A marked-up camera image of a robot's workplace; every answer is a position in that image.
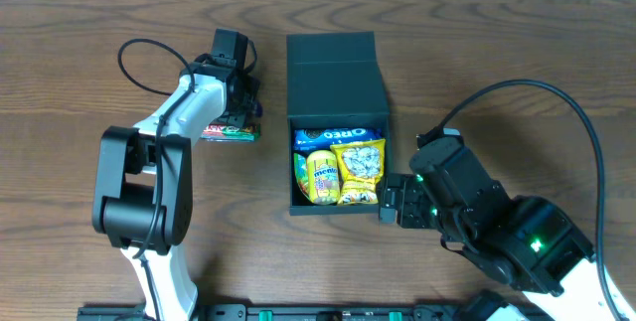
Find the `green Haribo gummy bag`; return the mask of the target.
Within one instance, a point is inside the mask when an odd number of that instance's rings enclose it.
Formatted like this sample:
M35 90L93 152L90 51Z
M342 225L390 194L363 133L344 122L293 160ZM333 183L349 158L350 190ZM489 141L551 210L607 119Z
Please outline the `green Haribo gummy bag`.
M295 153L293 155L294 175L296 183L306 199L309 199L309 178L306 157Z

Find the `blue Oreo cookie pack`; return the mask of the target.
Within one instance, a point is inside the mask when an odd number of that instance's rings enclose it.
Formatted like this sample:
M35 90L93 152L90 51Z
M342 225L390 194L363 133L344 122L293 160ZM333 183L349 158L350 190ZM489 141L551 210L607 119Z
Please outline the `blue Oreo cookie pack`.
M330 128L297 129L294 131L293 149L297 152L327 150L331 145L364 142L381 138L376 129L368 128Z

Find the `red green KitKat Milo bar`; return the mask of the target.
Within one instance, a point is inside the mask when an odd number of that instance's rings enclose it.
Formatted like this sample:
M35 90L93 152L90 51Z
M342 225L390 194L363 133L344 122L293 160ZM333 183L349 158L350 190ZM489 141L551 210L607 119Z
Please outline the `red green KitKat Milo bar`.
M212 123L205 128L201 138L209 141L254 142L260 136L260 125L251 123L245 127Z

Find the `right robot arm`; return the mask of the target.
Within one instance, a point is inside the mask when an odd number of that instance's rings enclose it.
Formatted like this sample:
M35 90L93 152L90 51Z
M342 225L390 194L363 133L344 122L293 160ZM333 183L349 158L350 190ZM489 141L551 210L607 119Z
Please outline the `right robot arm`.
M538 196L508 196L462 137L444 135L382 182L380 218L436 230L440 243L491 279L522 292L554 320L632 320L635 311L571 218Z

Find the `yellow Hacks candy bag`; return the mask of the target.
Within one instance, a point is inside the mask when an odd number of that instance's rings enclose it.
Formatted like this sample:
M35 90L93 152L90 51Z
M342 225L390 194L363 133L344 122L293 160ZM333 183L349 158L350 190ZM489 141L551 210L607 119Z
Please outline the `yellow Hacks candy bag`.
M379 201L377 186L385 173L385 148L384 138L330 147L342 180L338 205L373 205Z

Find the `yellow Mentos gum bottle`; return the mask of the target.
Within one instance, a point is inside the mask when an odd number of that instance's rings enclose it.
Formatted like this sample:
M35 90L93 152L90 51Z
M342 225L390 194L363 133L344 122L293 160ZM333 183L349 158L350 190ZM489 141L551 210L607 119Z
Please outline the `yellow Mentos gum bottle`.
M316 205L331 205L340 198L337 159L327 150L312 152L307 157L309 200Z

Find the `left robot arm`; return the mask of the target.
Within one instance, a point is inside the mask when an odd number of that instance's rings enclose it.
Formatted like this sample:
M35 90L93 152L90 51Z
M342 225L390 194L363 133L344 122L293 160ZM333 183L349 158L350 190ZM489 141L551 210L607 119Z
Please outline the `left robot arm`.
M192 150L212 122L242 128L262 114L252 69L199 56L155 112L101 137L92 225L134 267L146 297L143 319L193 316L198 289L182 245L192 218Z

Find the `blue foil chocolate bar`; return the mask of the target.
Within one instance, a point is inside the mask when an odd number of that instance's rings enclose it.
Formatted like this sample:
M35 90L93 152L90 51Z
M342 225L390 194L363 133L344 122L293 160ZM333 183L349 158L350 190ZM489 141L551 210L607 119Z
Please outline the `blue foil chocolate bar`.
M262 117L263 109L262 109L262 105L258 101L255 101L253 103L253 111L252 112L253 112L253 115L255 117Z

